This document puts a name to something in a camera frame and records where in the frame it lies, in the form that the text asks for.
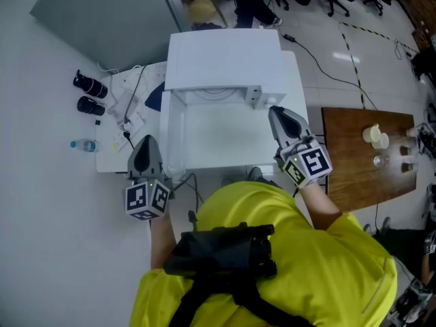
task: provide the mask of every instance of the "person in yellow shirt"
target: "person in yellow shirt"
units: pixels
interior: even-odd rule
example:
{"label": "person in yellow shirt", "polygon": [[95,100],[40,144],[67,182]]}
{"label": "person in yellow shirt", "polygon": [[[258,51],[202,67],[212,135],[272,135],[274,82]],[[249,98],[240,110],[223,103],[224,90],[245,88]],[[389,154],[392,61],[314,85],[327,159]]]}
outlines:
{"label": "person in yellow shirt", "polygon": [[[277,275],[258,281],[262,299],[314,326],[379,326],[396,295],[393,258],[352,214],[342,214],[317,183],[300,192],[313,227],[294,198],[254,168],[248,181],[222,187],[205,201],[197,229],[273,224],[269,241]],[[168,326],[191,289],[191,279],[163,271],[175,246],[167,212],[151,221],[151,271],[140,281],[130,327]],[[191,326],[268,324],[236,305],[231,295],[214,294],[197,309]]]}

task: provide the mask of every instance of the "yellow and black striped tape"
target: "yellow and black striped tape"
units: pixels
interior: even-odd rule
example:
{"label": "yellow and black striped tape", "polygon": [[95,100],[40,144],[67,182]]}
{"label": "yellow and black striped tape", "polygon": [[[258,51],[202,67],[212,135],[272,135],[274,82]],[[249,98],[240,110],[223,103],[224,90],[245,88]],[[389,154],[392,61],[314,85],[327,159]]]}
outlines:
{"label": "yellow and black striped tape", "polygon": [[362,102],[362,107],[365,109],[365,98],[363,96],[362,84],[360,83],[359,73],[357,72],[357,67],[356,67],[356,64],[354,63],[353,54],[352,54],[351,50],[349,49],[349,44],[348,44],[347,38],[345,37],[345,34],[342,32],[341,28],[339,28],[339,30],[341,31],[341,34],[342,34],[342,37],[343,37],[343,41],[345,42],[345,45],[347,46],[348,53],[349,53],[350,57],[352,58],[354,72],[356,73],[356,77],[357,77],[357,83],[358,83],[358,85],[360,87],[359,88],[359,90],[360,90],[360,101]]}
{"label": "yellow and black striped tape", "polygon": [[[392,40],[392,39],[391,39],[390,37],[388,37],[388,36],[385,36],[385,35],[383,35],[383,34],[381,34],[381,33],[376,32],[376,31],[372,31],[372,30],[369,30],[369,29],[365,29],[365,28],[362,28],[362,27],[358,27],[357,25],[350,25],[350,24],[348,24],[348,23],[344,23],[344,22],[339,22],[339,24],[341,24],[341,25],[345,25],[346,27],[355,28],[355,29],[357,29],[357,30],[367,31],[368,33],[376,34],[377,36],[381,36],[382,38],[387,39],[387,40]],[[399,43],[400,43],[401,45],[403,45],[404,47],[408,48],[409,50],[414,51],[415,53],[418,53],[417,50],[414,50],[413,48],[409,47],[408,45],[403,44],[403,43],[400,42],[400,41],[399,41]]]}

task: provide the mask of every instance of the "white wall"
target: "white wall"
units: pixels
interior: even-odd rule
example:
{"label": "white wall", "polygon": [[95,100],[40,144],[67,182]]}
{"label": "white wall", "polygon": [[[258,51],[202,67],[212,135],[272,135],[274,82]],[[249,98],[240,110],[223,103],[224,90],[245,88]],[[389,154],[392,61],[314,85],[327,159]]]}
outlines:
{"label": "white wall", "polygon": [[0,324],[126,326],[148,225],[124,216],[122,176],[69,147],[95,136],[74,74],[101,74],[36,23],[35,1],[0,0]]}

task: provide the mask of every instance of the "black chest-mounted device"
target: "black chest-mounted device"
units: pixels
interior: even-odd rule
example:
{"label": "black chest-mounted device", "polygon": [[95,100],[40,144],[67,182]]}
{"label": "black chest-mounted device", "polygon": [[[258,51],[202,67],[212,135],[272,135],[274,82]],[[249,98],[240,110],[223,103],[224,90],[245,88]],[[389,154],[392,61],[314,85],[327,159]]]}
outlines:
{"label": "black chest-mounted device", "polygon": [[183,232],[181,240],[163,265],[169,275],[193,280],[172,317],[170,327],[189,327],[196,310],[211,294],[231,294],[242,305],[271,326],[312,326],[263,300],[256,287],[260,279],[277,274],[271,260],[268,236],[273,225],[215,228],[204,232]]}

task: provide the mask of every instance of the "bottle label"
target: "bottle label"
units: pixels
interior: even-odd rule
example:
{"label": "bottle label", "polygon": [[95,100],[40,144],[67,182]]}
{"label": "bottle label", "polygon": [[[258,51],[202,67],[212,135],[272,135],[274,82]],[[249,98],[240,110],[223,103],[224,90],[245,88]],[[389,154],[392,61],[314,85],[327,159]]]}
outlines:
{"label": "bottle label", "polygon": [[89,141],[89,152],[92,153],[95,151],[95,142]]}

